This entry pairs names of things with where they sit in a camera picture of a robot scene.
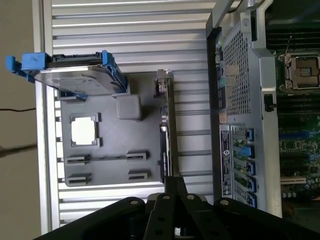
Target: sticker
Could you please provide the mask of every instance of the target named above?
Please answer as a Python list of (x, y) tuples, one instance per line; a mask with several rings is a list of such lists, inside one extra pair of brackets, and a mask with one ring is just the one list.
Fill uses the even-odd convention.
[(220, 132), (221, 141), (221, 184), (222, 194), (231, 194), (231, 152), (230, 152), (230, 132)]
[(61, 91), (68, 91), (85, 95), (103, 95), (110, 91), (103, 87), (93, 76), (51, 77), (46, 79), (46, 84), (56, 87)]
[(227, 123), (227, 113), (226, 112), (220, 112), (219, 113), (219, 122), (221, 124), (226, 124)]

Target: black metal bracket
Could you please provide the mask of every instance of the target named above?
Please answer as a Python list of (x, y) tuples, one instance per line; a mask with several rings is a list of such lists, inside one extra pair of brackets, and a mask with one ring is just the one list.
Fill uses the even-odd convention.
[(37, 240), (319, 240), (320, 234), (229, 198), (210, 205), (188, 193), (182, 177), (166, 177), (165, 193), (147, 203), (127, 197)]

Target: perforated metal cover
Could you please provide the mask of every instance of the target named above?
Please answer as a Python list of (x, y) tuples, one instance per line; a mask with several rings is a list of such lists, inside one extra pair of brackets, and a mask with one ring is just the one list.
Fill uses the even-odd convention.
[(248, 41), (239, 31), (224, 45), (226, 69), (227, 115), (249, 114), (250, 85)]
[(232, 127), (232, 134), (245, 136), (246, 135), (246, 128), (240, 126)]

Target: black cable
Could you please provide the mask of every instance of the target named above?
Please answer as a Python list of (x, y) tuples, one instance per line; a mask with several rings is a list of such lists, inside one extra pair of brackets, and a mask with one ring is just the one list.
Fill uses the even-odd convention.
[(29, 111), (33, 111), (36, 110), (35, 107), (33, 108), (27, 108), (27, 109), (13, 109), (13, 108), (0, 108), (0, 112), (15, 112), (15, 113), (23, 113), (23, 112), (29, 112)]

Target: wall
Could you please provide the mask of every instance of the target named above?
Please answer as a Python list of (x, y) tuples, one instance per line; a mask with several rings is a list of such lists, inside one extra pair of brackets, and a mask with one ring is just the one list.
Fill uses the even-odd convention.
[[(5, 70), (5, 56), (33, 51), (32, 0), (0, 1), (0, 108), (35, 106), (35, 87)], [(0, 146), (37, 141), (36, 112), (0, 112)], [(0, 158), (0, 239), (33, 239), (40, 233), (37, 151)]]

